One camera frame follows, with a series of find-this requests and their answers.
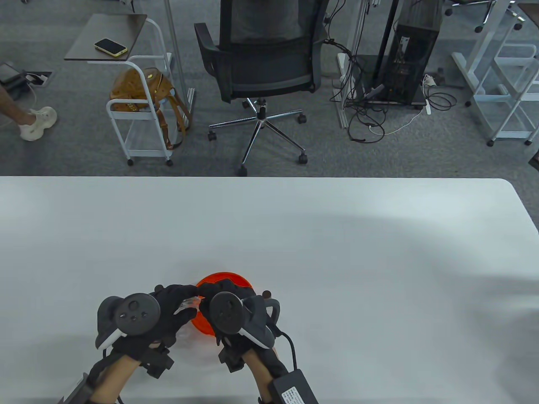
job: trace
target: white sneaker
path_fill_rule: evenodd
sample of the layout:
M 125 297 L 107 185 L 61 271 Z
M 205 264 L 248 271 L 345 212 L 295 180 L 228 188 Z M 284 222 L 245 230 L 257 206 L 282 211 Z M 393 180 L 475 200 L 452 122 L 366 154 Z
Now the white sneaker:
M 53 126 L 58 118 L 58 114 L 51 107 L 43 107 L 39 111 L 31 109 L 30 114 L 36 116 L 36 121 L 32 125 L 19 125 L 20 136 L 29 142 L 41 138 L 44 130 Z

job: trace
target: orange lid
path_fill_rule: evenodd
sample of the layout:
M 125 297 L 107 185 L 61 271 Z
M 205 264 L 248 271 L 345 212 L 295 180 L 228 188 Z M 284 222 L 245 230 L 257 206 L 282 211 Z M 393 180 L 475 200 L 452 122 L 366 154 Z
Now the orange lid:
M 232 283 L 241 288 L 252 288 L 252 285 L 248 282 L 247 279 L 233 272 L 217 272 L 215 274 L 208 275 L 206 278 L 202 279 L 200 282 L 197 283 L 197 287 L 200 287 L 203 283 L 217 283 L 225 279 L 231 280 Z M 208 320 L 204 318 L 200 311 L 197 313 L 197 316 L 192 321 L 192 323 L 195 328 L 201 333 L 215 336 L 213 328 L 211 327 L 210 323 L 208 323 Z

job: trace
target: black pc case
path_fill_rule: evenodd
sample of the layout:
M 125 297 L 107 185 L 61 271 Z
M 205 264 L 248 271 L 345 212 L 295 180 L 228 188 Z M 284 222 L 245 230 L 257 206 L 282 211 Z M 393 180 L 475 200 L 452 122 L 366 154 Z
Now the black pc case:
M 402 0 L 380 82 L 388 101 L 411 105 L 441 26 L 441 0 Z

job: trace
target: leather bag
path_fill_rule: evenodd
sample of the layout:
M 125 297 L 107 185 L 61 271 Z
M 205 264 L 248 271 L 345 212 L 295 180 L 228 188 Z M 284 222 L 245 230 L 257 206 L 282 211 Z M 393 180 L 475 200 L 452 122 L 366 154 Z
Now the leather bag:
M 176 149 L 182 144 L 183 137 L 187 135 L 187 131 L 191 126 L 192 116 L 185 103 L 178 97 L 178 92 L 172 86 L 172 83 L 167 79 L 159 69 L 155 67 L 147 68 L 143 70 L 146 77 L 146 83 L 150 90 L 151 102 L 155 106 L 155 112 L 159 119 L 159 125 L 163 132 L 163 139 L 167 150 Z M 114 81 L 114 86 L 110 92 L 110 99 L 128 99 L 128 100 L 145 100 L 146 93 L 140 79 L 140 75 L 137 70 L 131 68 L 120 74 Z M 182 132 L 182 140 L 176 144 L 170 142 L 168 136 L 168 125 L 165 117 L 160 110 L 161 102 L 167 99 L 172 106 L 172 110 L 176 115 L 178 131 Z M 141 109 L 148 108 L 148 104 L 134 104 L 134 103 L 117 103 L 113 104 L 112 108 L 118 112 L 139 112 Z M 184 118 L 179 110 L 182 110 L 183 114 L 187 117 L 188 125 L 185 126 Z

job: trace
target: floor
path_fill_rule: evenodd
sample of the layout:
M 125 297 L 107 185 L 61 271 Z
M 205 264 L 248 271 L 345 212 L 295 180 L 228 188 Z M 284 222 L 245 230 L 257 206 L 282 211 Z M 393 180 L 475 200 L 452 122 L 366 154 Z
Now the floor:
M 174 166 L 161 159 L 138 159 L 128 167 L 104 111 L 108 92 L 118 70 L 82 62 L 65 62 L 63 56 L 91 14 L 128 12 L 129 8 L 110 0 L 4 0 L 0 5 L 0 59 L 26 70 L 53 70 L 48 87 L 36 90 L 37 108 L 53 106 L 60 116 L 57 125 L 35 143 L 20 140 L 17 128 L 0 128 L 0 175 L 48 176 L 229 176 L 233 175 L 250 138 L 252 127 L 236 127 L 218 133 L 218 141 L 206 138 L 210 123 L 248 116 L 239 101 L 221 102 L 217 85 L 202 66 L 193 22 L 206 22 L 218 38 L 218 0 L 171 0 L 176 30 L 182 48 L 182 65 L 189 86 L 197 99 L 195 123 L 182 147 L 174 153 Z M 331 35 L 346 42 L 351 6 L 348 1 L 335 18 Z M 146 12 L 166 26 L 161 2 L 136 0 L 138 11 Z M 390 6 L 389 0 L 371 9 L 360 52 L 376 53 Z M 466 54 L 477 34 L 473 29 L 484 13 L 484 6 L 468 6 L 445 17 L 443 28 L 429 63 L 429 69 L 449 66 L 454 50 Z M 149 46 L 143 32 L 138 51 Z M 538 42 L 537 28 L 524 24 L 515 40 Z M 335 49 L 323 50 L 323 70 L 336 74 Z M 297 93 L 268 100 L 269 111 L 302 107 L 307 124 L 283 119 L 277 125 L 301 143 L 309 163 L 296 163 L 298 154 L 280 139 L 264 131 L 248 160 L 250 176 L 325 176 L 325 177 L 496 177 L 516 188 L 535 224 L 539 226 L 539 173 L 528 164 L 539 142 L 526 147 L 520 140 L 499 141 L 485 146 L 486 136 L 472 112 L 465 108 L 468 90 L 450 89 L 459 103 L 449 111 L 421 114 L 412 124 L 376 144 L 350 142 L 338 126 L 335 107 L 328 101 L 332 81 L 324 79 L 314 93 Z M 32 107 L 31 96 L 20 100 Z M 395 108 L 384 125 L 392 131 L 415 114 Z M 7 121 L 0 117 L 0 126 Z M 367 127 L 353 124 L 355 137 L 376 139 Z

